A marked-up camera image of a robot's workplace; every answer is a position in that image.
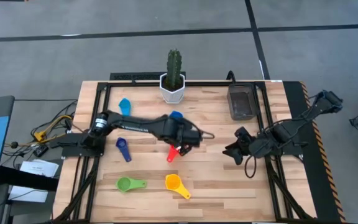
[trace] clear plastic container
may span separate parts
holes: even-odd
[[[256,107],[254,89],[254,84],[251,83],[229,85],[227,101],[233,120],[249,120],[259,113]]]

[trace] black metal frame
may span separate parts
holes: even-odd
[[[257,88],[259,88],[262,92],[262,97],[264,99],[264,106],[265,106],[265,110],[266,110],[268,123],[269,124],[273,123],[272,114],[271,114],[270,106],[269,106],[269,100],[267,98],[265,82],[236,82],[236,78],[232,72],[229,72],[226,79],[231,80],[231,82],[228,82],[228,81],[187,82],[186,85],[187,86],[228,86],[232,83],[252,83],[252,84],[254,84],[254,90],[255,90],[254,97],[255,97],[255,102],[257,104],[258,110],[260,110],[260,102],[258,99]],[[105,82],[98,83],[91,120],[93,121],[98,113],[100,96],[101,96],[101,92],[103,90],[106,90],[106,94],[104,95],[104,100],[103,100],[103,110],[107,110],[109,100],[110,100],[110,92],[111,92],[112,87],[158,86],[158,81],[157,80],[153,80],[153,81],[151,81],[151,82],[133,82],[133,81],[131,81],[128,83],[105,83]],[[257,119],[258,119],[259,130],[262,131],[264,129],[262,113],[259,113],[257,115]],[[94,158],[94,163],[96,163],[96,167],[99,166],[99,160],[100,160],[99,156]],[[292,209],[294,209],[294,211],[297,213],[297,215],[300,218],[309,218],[309,216],[303,211],[303,209],[297,204],[295,199],[291,196],[291,193],[287,190],[287,185],[285,182],[285,176],[284,176],[284,171],[283,171],[283,165],[282,165],[280,156],[275,156],[275,162],[276,162],[276,167],[277,167],[278,173],[276,173],[274,171],[271,157],[270,156],[265,157],[266,169],[267,169],[267,173],[268,173],[268,182],[269,182],[269,186],[270,186],[270,192],[271,192],[271,196],[272,196],[273,210],[274,210],[276,222],[279,222],[279,221],[296,222],[297,219],[293,219]],[[81,175],[80,175],[80,185],[82,185],[83,182],[85,181],[86,173],[88,171],[88,163],[89,163],[89,157],[84,157],[83,167],[82,167]],[[278,188],[283,192],[283,199],[285,202],[287,218],[282,218],[282,216],[280,214],[280,206],[278,203],[278,196],[277,196],[277,191],[276,191],[275,185],[277,185]],[[87,220],[90,220],[90,218],[91,218],[95,186],[96,186],[96,179],[94,179],[92,181],[92,183],[89,187],[88,201],[87,201],[86,212],[85,212],[85,218]],[[74,216],[73,216],[74,220],[78,219],[80,206],[81,205],[79,203],[74,210]]]

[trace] floor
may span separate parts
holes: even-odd
[[[181,51],[189,79],[222,79],[233,70],[237,79],[303,80],[311,95],[332,90],[344,99],[344,109],[319,117],[317,123],[346,220],[358,223],[358,132],[348,122],[358,114],[358,29],[336,26],[358,24],[358,1],[250,3],[258,28],[336,29],[261,30],[263,55],[255,48],[252,32],[0,42],[0,96],[77,98],[83,80],[107,80],[110,72],[164,71],[172,48]],[[0,37],[250,27],[242,0],[0,2]],[[67,104],[15,102],[7,140],[29,141],[33,127]],[[44,155],[46,160],[59,157],[58,149]],[[41,222],[49,216],[50,211],[42,210],[15,217],[14,222]]]

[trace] wooden tabletop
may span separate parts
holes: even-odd
[[[74,122],[82,129],[90,125],[97,83],[83,82],[81,87]],[[291,118],[283,83],[266,81],[266,86],[273,120]],[[112,111],[120,112],[118,104],[123,98],[131,101],[133,116],[156,118],[177,110],[216,137],[204,140],[200,148],[193,148],[187,155],[176,157],[172,163],[168,163],[169,146],[164,142],[146,133],[114,130],[107,137],[106,150],[100,161],[91,221],[274,221],[264,159],[257,159],[256,175],[248,179],[244,174],[244,163],[236,166],[231,157],[222,154],[224,147],[236,140],[236,129],[244,126],[253,135],[259,130],[257,118],[250,121],[231,119],[226,95],[226,86],[189,86],[179,105],[168,105],[158,87],[113,87],[109,102]],[[260,93],[259,101],[267,126]],[[126,162],[115,147],[118,137],[127,139],[131,162]],[[251,161],[248,164],[249,173],[254,168]],[[315,217],[303,164],[293,156],[283,156],[282,161],[289,191],[305,211]],[[63,164],[53,206],[55,216],[61,214],[70,202],[76,163],[77,158],[70,158]],[[165,189],[165,176],[168,174],[181,177],[191,193],[189,200]],[[147,188],[123,194],[115,186],[117,179],[122,176],[146,180]],[[285,216],[282,196],[279,190],[277,192],[282,216]],[[80,217],[85,215],[87,195],[86,192],[83,197]]]

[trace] measuring cup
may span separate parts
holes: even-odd
[[[168,190],[179,193],[185,199],[190,199],[191,197],[189,191],[183,186],[180,177],[176,174],[170,174],[165,177],[165,186]]]
[[[121,177],[116,182],[116,187],[121,192],[126,192],[131,189],[136,188],[145,188],[147,185],[147,182],[144,180],[135,180],[130,177]]]

